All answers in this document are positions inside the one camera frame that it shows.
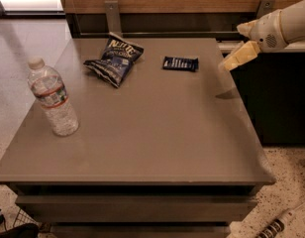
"bottle cap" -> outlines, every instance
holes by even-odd
[[[45,62],[42,58],[33,57],[33,58],[28,59],[28,66],[31,69],[40,69],[45,66]]]

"water bottle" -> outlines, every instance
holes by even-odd
[[[42,58],[31,58],[28,65],[31,69],[29,87],[41,103],[53,132],[59,136],[75,132],[79,126],[78,120],[60,74],[45,65]]]

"drawer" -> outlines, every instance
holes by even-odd
[[[16,203],[40,222],[231,222],[256,206],[242,196],[19,196]]]
[[[220,226],[54,226],[57,238],[225,238],[229,227]]]

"speckled floor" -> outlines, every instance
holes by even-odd
[[[70,39],[64,20],[0,20],[0,159],[31,107],[26,59],[40,55],[54,65]],[[277,183],[257,194],[257,207],[243,222],[231,224],[229,238],[254,238],[283,210],[305,200],[305,148],[265,148]],[[18,212],[16,195],[0,185],[0,208],[13,226]],[[40,234],[51,238],[51,234]],[[279,238],[305,238],[305,205]]]

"table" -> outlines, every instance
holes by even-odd
[[[80,128],[55,136],[35,102],[0,183],[57,237],[225,237],[275,179],[217,43],[131,41],[145,52],[119,89],[83,65],[105,39],[68,43],[55,68]],[[199,58],[199,71],[164,70],[164,56]]]

